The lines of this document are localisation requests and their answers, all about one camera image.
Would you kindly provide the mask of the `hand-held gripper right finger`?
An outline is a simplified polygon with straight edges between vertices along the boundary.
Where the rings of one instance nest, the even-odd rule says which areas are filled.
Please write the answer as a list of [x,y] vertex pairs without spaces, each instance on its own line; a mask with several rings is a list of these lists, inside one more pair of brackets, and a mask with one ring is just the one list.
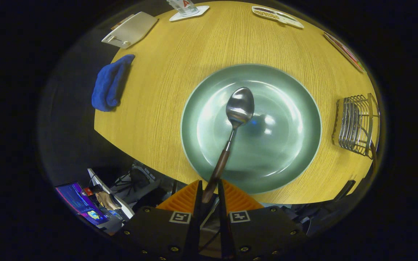
[[264,207],[240,188],[219,180],[222,259],[279,261],[307,241],[307,234],[285,208]]

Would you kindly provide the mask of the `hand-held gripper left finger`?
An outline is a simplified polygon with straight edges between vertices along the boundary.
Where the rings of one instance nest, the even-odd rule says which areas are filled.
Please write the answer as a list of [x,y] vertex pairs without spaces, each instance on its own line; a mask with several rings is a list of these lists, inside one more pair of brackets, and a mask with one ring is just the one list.
[[157,207],[141,207],[122,228],[122,247],[133,261],[195,261],[201,198],[196,180]]

